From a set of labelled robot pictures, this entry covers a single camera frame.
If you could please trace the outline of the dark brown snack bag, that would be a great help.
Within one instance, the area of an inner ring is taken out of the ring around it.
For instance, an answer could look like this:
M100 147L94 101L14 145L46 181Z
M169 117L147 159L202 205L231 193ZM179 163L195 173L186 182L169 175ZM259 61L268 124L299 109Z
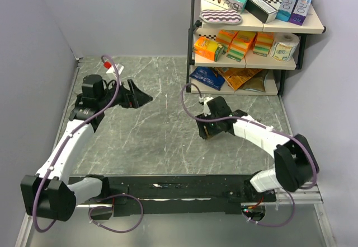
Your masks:
M256 91L256 92L266 92L265 81L266 81L268 72L269 71L267 69L263 69L262 71L260 71L256 75L254 75L251 79L249 79L247 82L245 82L240 87L240 89Z

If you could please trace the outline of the right sponge pack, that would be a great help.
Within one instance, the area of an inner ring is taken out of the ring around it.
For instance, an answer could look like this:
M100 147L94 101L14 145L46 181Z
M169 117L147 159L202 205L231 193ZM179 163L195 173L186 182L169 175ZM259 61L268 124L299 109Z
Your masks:
M268 56L273 42L273 32L257 32L252 48L253 54L257 54L263 57Z

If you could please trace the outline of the black frame beige shelf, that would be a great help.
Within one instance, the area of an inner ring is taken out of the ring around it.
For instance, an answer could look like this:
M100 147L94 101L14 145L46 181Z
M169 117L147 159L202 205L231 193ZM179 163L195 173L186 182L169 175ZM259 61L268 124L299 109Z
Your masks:
M187 68L186 68L186 82L191 82L190 74L198 66L205 67L227 67L227 68L256 68L268 69L269 72L265 81L265 92L257 92L252 90L239 89L234 91L227 83L225 83L221 90L217 91L203 83L196 82L200 92L203 94L218 94L218 95L282 95L284 93L284 84L287 71L300 70L303 67L305 45L308 35L322 34L326 31L326 27L322 25L314 8L311 7L308 12L307 19L303 26L295 25L289 22L275 20L269 24L263 24L253 15L248 12L242 14L243 23L238 26L210 26L207 23L195 20L195 2L198 0L191 0L191 26L188 29L188 50L187 50ZM217 62L213 62L205 57L193 53L194 43L200 37L205 37L210 40L215 40L217 34L221 29L237 29L239 31L252 32L278 32L278 33L293 33L300 38L299 46L294 52L294 56L287 62L280 62L269 55L262 56L255 54L253 48L255 43L247 51L244 58L237 62L235 59L228 58L222 55Z

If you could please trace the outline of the striped sleep mask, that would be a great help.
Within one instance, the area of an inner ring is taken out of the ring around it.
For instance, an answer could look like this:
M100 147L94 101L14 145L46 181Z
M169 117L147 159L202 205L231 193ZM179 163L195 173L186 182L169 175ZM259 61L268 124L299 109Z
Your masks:
M240 25L243 21L235 10L202 10L199 17L208 24Z

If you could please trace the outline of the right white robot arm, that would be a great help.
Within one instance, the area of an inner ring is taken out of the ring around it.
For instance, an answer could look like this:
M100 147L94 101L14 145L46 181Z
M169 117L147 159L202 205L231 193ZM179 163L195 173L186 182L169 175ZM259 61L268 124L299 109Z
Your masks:
M295 192L317 178L319 166L303 135L280 133L244 111L233 111L221 96L201 97L199 103L204 109L195 120L201 138L227 132L251 142L273 158L274 167L254 173L244 187L248 200L257 201L264 193L277 188Z

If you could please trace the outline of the large brass padlock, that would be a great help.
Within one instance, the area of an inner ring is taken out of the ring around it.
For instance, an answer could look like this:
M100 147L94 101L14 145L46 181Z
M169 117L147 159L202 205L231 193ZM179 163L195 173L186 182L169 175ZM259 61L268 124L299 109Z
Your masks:
M211 136L206 128L206 126L204 125L204 131L205 131L205 134L206 134L206 139L209 139Z

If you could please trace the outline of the left sponge pack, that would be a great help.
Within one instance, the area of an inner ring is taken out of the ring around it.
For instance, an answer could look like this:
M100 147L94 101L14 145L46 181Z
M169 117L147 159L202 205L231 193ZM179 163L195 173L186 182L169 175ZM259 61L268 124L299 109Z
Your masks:
M233 39L237 36L236 30L220 30L216 35L215 41L223 46L222 54L226 54Z

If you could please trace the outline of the orange carton box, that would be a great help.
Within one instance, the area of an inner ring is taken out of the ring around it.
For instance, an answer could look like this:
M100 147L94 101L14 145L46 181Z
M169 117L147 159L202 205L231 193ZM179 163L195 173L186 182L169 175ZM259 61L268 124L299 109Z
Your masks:
M205 37L199 37L194 43L194 53L213 62L217 62L223 52L223 45Z

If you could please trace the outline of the orange snack bag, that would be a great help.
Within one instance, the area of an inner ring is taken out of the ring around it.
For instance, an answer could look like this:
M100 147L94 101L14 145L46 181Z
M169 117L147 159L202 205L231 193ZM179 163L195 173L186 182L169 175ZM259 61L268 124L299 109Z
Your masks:
M262 69L257 68L228 68L215 67L215 70L224 78L228 86L237 91L244 83L249 81Z

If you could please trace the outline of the blue snack bag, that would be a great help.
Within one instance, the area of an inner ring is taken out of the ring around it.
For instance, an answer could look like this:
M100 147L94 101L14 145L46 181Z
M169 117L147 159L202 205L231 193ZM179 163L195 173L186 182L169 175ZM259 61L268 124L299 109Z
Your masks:
M198 66L190 74L190 77L218 91L221 90L225 82L225 79L211 67Z

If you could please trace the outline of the toilet paper roll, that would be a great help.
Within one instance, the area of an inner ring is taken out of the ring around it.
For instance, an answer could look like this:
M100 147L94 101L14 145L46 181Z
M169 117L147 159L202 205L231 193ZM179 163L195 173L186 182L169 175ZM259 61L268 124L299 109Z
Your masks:
M275 33L269 56L279 62L288 62L298 47L300 39L292 33Z

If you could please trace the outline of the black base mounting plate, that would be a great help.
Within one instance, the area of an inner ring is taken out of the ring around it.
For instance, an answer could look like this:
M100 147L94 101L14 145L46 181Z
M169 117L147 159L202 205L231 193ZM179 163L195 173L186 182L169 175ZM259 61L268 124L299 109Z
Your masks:
M248 174L110 175L110 194L128 197L87 199L86 204L113 205L114 216L224 212L240 215L241 206L276 201L275 191L256 193Z

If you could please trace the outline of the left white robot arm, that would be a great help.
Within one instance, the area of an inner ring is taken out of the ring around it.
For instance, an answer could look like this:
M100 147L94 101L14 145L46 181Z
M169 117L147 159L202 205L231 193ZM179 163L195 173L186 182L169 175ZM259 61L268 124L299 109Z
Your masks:
M103 175L87 175L70 184L69 177L75 159L98 129L105 109L113 106L140 108L153 101L133 80L128 88L112 80L106 82L100 75L91 74L82 82L65 132L48 160L34 176L26 175L20 187L27 214L32 217L67 221L75 207L89 199L105 203L111 195L110 184Z

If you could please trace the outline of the aluminium frame rail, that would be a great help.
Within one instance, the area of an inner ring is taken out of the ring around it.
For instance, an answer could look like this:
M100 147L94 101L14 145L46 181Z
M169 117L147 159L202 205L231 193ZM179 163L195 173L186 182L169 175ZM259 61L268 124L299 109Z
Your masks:
M320 190L293 193L296 203L294 219L288 225L277 229L280 246L336 246L324 201Z

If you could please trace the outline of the purple toothpaste box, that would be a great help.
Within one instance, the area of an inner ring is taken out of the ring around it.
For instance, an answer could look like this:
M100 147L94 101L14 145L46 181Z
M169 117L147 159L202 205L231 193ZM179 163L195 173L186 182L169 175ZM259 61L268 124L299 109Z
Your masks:
M298 0L291 13L289 22L301 26L307 17L311 2L312 0Z

